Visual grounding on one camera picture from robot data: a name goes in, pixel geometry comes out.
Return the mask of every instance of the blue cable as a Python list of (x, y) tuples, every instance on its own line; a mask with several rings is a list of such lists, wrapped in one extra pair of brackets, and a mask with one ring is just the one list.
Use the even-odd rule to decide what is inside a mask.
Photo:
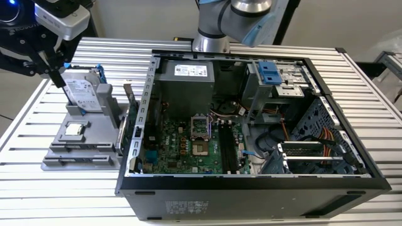
[(250, 152), (250, 151), (248, 151), (248, 150), (242, 150), (242, 153), (244, 154), (250, 154), (250, 155), (254, 155), (257, 158), (260, 158), (260, 159), (265, 159), (264, 157), (261, 157), (256, 152)]

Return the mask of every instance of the orange wire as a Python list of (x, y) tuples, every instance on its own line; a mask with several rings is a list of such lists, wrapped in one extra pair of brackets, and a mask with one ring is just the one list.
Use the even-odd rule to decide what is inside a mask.
[(286, 131), (284, 120), (281, 120), (281, 124), (282, 124), (284, 133), (285, 133), (285, 139), (286, 139), (286, 141), (289, 141), (289, 135), (288, 135), (288, 131)]
[(329, 134), (332, 135), (332, 141), (334, 141), (336, 139), (334, 139), (334, 134), (333, 134), (333, 132), (329, 130)]
[[(324, 127), (324, 129), (325, 129), (325, 133), (326, 133), (325, 139), (328, 139), (329, 138), (329, 131), (328, 131), (326, 127)], [(328, 154), (329, 154), (329, 147), (325, 146), (325, 148), (326, 148), (325, 156), (328, 156)]]
[[(328, 139), (328, 129), (324, 127), (322, 128), (324, 132), (325, 132), (325, 139)], [(326, 157), (328, 155), (328, 147), (325, 146), (325, 151), (324, 151), (324, 157)]]

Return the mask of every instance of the motherboard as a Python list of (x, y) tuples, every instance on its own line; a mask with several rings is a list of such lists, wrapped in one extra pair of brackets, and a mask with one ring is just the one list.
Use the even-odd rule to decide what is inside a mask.
[[(241, 124), (209, 122), (195, 116), (190, 121), (165, 120), (161, 134), (158, 150), (146, 152), (145, 173), (250, 174)], [(223, 141), (227, 134), (231, 139)], [(230, 148), (234, 156), (225, 155)]]

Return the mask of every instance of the white wall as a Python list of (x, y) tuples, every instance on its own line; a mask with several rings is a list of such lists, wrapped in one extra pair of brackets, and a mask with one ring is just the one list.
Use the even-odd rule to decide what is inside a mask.
[[(94, 11), (103, 37), (197, 35), (194, 0), (98, 0)], [(401, 17), (402, 0), (302, 0), (284, 44), (344, 47), (352, 56), (362, 55), (384, 35), (402, 29)]]
[(382, 36), (400, 29), (402, 0), (302, 0), (284, 45), (344, 47), (362, 58)]
[(194, 0), (98, 0), (93, 14), (107, 38), (173, 40), (198, 33)]

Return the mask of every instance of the expansion slot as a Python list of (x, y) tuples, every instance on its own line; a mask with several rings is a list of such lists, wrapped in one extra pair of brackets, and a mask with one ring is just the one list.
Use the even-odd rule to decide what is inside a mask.
[(235, 174), (238, 170), (235, 142), (233, 137), (233, 127), (230, 124), (221, 124), (218, 128), (219, 144), (222, 153), (223, 173)]

